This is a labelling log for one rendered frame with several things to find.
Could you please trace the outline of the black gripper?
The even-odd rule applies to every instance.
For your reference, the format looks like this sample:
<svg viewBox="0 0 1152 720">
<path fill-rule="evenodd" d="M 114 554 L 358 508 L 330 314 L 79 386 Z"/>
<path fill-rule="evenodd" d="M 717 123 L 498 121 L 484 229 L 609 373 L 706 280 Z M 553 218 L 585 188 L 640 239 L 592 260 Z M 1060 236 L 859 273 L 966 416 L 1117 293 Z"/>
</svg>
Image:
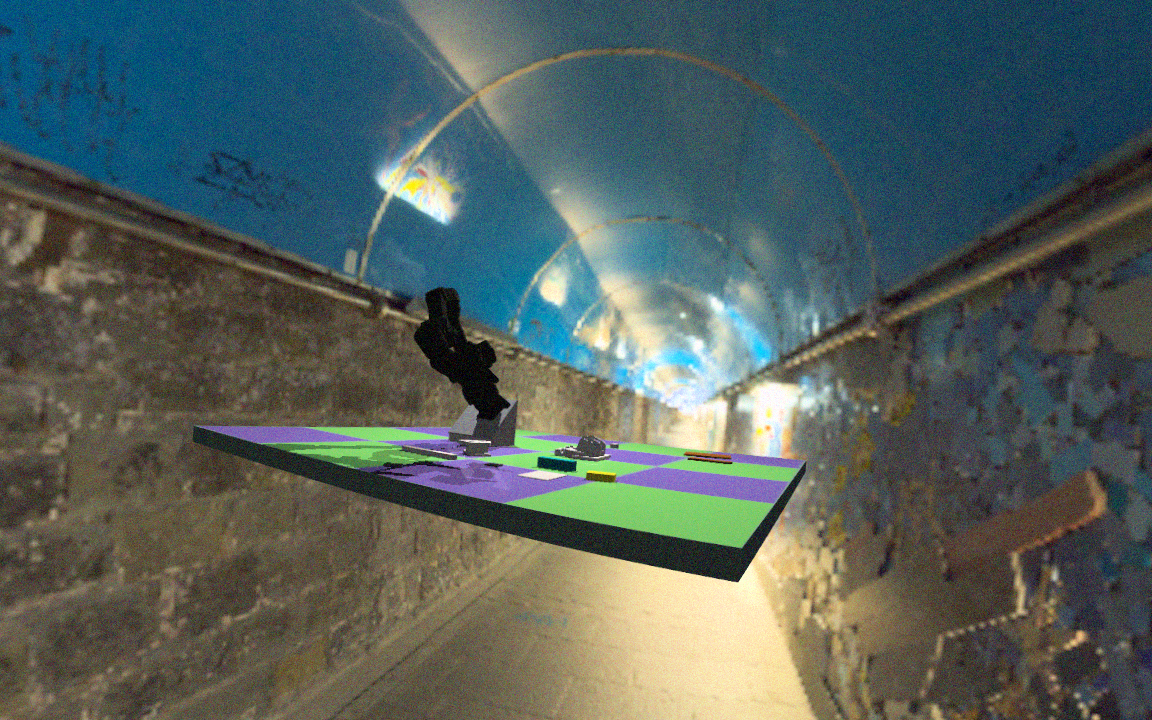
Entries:
<svg viewBox="0 0 1152 720">
<path fill-rule="evenodd" d="M 483 363 L 483 354 L 471 341 L 463 342 L 445 361 L 444 376 L 447 376 L 453 384 L 458 382 L 462 389 L 473 389 L 471 402 L 479 414 L 485 414 L 486 409 L 507 409 L 509 407 L 506 397 L 500 397 L 497 386 L 493 386 L 493 382 L 497 384 L 499 379 Z"/>
</svg>

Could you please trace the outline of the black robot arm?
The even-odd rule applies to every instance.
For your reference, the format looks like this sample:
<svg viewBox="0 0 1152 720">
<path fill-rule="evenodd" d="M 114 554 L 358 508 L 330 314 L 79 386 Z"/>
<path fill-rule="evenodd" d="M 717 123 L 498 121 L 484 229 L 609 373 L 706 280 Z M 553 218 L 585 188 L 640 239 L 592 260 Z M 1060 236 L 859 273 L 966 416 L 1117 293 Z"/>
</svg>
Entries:
<svg viewBox="0 0 1152 720">
<path fill-rule="evenodd" d="M 445 361 L 454 351 L 467 342 L 465 331 L 460 323 L 460 295 L 454 288 L 444 288 L 425 293 L 426 304 L 429 304 L 429 323 L 420 323 L 419 329 L 414 333 L 414 340 L 419 344 L 422 353 L 430 359 L 430 366 L 435 372 L 444 374 Z M 454 351 L 450 350 L 454 348 Z M 483 363 L 492 367 L 497 357 L 494 348 L 488 340 L 477 343 L 483 354 Z M 486 409 L 485 414 L 477 414 L 477 418 L 495 420 L 502 409 Z"/>
</svg>

